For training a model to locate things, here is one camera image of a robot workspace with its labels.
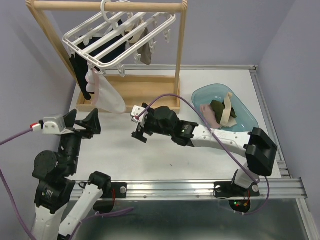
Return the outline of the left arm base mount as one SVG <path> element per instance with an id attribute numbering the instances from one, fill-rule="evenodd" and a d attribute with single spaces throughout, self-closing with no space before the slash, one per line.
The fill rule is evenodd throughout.
<path id="1" fill-rule="evenodd" d="M 128 184 L 126 182 L 111 182 L 103 190 L 102 199 L 125 199 L 127 197 Z"/>

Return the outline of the dark green underwear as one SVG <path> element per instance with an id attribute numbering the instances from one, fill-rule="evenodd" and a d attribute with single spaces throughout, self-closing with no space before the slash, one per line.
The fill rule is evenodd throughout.
<path id="1" fill-rule="evenodd" d="M 232 107 L 231 98 L 233 94 L 228 92 L 222 102 L 212 100 L 210 107 L 214 112 L 215 119 L 221 127 L 231 128 L 237 124 L 234 108 Z"/>

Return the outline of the black underwear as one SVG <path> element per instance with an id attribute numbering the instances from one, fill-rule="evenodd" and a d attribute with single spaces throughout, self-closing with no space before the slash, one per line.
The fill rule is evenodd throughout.
<path id="1" fill-rule="evenodd" d="M 119 35 L 115 37 L 114 39 L 110 40 L 109 42 L 105 43 L 101 47 L 95 49 L 93 52 L 90 53 L 91 56 L 96 56 L 99 53 L 103 52 L 106 50 L 108 47 L 119 41 L 123 36 Z M 103 58 L 100 59 L 102 63 L 109 63 L 113 61 L 115 58 L 117 58 L 119 55 L 121 55 L 124 51 L 126 50 L 126 42 L 122 43 L 119 47 L 111 51 L 109 54 L 104 56 Z M 77 83 L 80 87 L 80 90 L 86 100 L 90 100 L 91 97 L 91 92 L 88 92 L 86 87 L 87 87 L 87 81 L 86 81 L 86 75 L 89 70 L 88 68 L 88 63 L 87 60 L 79 56 L 77 53 L 72 54 L 71 57 L 69 58 L 69 61 L 73 67 Z"/>

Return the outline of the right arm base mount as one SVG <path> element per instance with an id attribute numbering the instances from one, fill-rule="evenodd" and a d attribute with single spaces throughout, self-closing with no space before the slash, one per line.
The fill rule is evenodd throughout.
<path id="1" fill-rule="evenodd" d="M 260 191 L 257 184 L 252 183 L 248 188 L 243 188 L 229 181 L 216 181 L 213 196 L 218 199 L 259 197 Z"/>

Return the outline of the pink mauve underwear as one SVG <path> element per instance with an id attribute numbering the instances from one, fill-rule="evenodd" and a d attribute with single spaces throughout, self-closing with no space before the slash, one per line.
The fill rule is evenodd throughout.
<path id="1" fill-rule="evenodd" d="M 219 120 L 216 119 L 216 112 L 212 110 L 210 104 L 200 105 L 200 112 L 202 113 L 205 121 L 209 124 L 209 126 L 212 129 L 220 129 L 222 127 L 220 125 L 220 121 L 223 114 L 223 109 L 220 107 L 217 107 L 216 110 L 217 110 L 217 117 L 219 118 Z"/>

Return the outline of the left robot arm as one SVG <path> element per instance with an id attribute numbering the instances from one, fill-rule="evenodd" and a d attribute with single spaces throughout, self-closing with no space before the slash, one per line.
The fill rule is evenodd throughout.
<path id="1" fill-rule="evenodd" d="M 73 109 L 65 115 L 45 117 L 31 126 L 34 132 L 60 137 L 57 151 L 42 151 L 34 160 L 32 176 L 39 184 L 32 234 L 37 240 L 72 239 L 97 200 L 111 193 L 111 177 L 95 171 L 73 209 L 62 218 L 76 185 L 69 177 L 77 172 L 82 140 L 90 140 L 102 131 L 98 109 L 83 120 L 76 117 L 77 110 Z"/>

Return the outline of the light pink underwear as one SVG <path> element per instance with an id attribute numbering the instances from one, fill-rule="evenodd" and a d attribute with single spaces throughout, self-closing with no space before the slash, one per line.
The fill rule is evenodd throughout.
<path id="1" fill-rule="evenodd" d="M 117 115 L 126 111 L 124 99 L 103 75 L 90 69 L 85 80 L 87 82 L 86 91 L 93 94 L 92 105 Z"/>

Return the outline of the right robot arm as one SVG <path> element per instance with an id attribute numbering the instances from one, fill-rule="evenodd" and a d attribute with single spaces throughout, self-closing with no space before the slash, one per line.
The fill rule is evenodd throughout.
<path id="1" fill-rule="evenodd" d="M 207 128 L 196 122 L 181 120 L 167 106 L 156 109 L 135 105 L 131 111 L 132 122 L 137 124 L 132 137 L 146 143 L 144 134 L 168 136 L 182 147 L 211 148 L 224 150 L 231 158 L 239 155 L 246 159 L 245 164 L 238 160 L 239 169 L 230 182 L 231 192 L 242 195 L 260 177 L 273 173 L 278 151 L 277 145 L 264 130 L 254 127 L 249 132 L 231 132 Z"/>

